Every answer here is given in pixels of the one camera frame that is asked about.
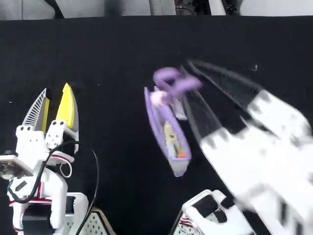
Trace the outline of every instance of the purple plastic object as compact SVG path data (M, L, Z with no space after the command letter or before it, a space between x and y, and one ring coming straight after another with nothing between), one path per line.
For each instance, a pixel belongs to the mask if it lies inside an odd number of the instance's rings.
M148 88L145 87L144 94L149 122L158 145L168 159L175 176L179 177L182 176L186 170L182 170L181 172L175 171L173 168L174 161L190 161L191 152L186 137L171 108L169 107L169 104L173 102L173 98L179 98L185 92L201 87L201 82L196 77L184 76L175 68L163 68L156 71L153 76L153 80L157 85L157 87L155 87L155 91L162 90L167 92L166 96L162 99L166 105L159 107L154 106L150 98L151 93L148 91ZM168 121L171 124L172 130L176 133L178 140L182 143L185 150L185 157L173 158L169 156L168 149L165 145L165 121Z

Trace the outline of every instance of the black table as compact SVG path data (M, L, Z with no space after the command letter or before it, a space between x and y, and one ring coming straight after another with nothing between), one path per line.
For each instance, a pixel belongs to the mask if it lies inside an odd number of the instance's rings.
M143 87L152 88L153 72L186 58L211 62L257 81L312 121L312 24L312 17L200 16L0 22L0 149L15 149L15 128L45 87L52 89L53 120L68 82L80 139L100 158L96 206L119 235L165 235L186 200L225 188L186 123L194 158L183 177L173 176L145 111ZM212 102L227 110L219 96ZM228 115L222 120L232 122ZM73 170L69 190L91 197L92 156L82 149ZM9 235L6 185L0 181L0 224Z

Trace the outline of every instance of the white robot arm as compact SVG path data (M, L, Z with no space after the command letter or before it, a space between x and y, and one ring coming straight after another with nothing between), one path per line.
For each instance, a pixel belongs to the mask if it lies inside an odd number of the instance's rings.
M7 195L13 207L13 227L19 235L74 235L87 213L87 197L69 193L64 180L71 176L71 163L78 151L75 143L62 146L67 141L78 141L75 96L66 84L57 117L45 133L49 101L45 89L17 127L15 152L0 156L0 176L10 181ZM62 171L64 164L69 166L68 175ZM56 166L60 166L60 173L56 173Z
M272 235L313 235L313 137L307 119L233 72L202 62L190 62L183 72L220 89L250 120L230 133L200 92L185 94L182 102L202 152L234 200L225 207L217 197L221 192L205 190L182 206L172 234L255 234L241 213L252 211ZM218 211L224 219L213 221Z

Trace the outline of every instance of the purple handle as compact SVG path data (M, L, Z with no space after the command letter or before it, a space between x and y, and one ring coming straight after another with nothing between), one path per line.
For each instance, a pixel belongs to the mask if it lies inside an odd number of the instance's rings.
M170 67L157 70L153 75L153 80L160 90L167 92L167 95L163 98L166 103L172 102L174 97L202 86L202 83L196 77L184 76L177 69Z

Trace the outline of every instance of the purple toy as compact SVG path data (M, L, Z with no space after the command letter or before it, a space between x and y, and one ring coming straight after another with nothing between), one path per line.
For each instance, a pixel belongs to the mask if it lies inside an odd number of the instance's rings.
M155 91L145 87L145 101L152 131L176 177L182 176L191 159L186 137L173 114L183 111L181 99L185 92L201 87L193 76L183 75L175 68L163 68L155 72Z

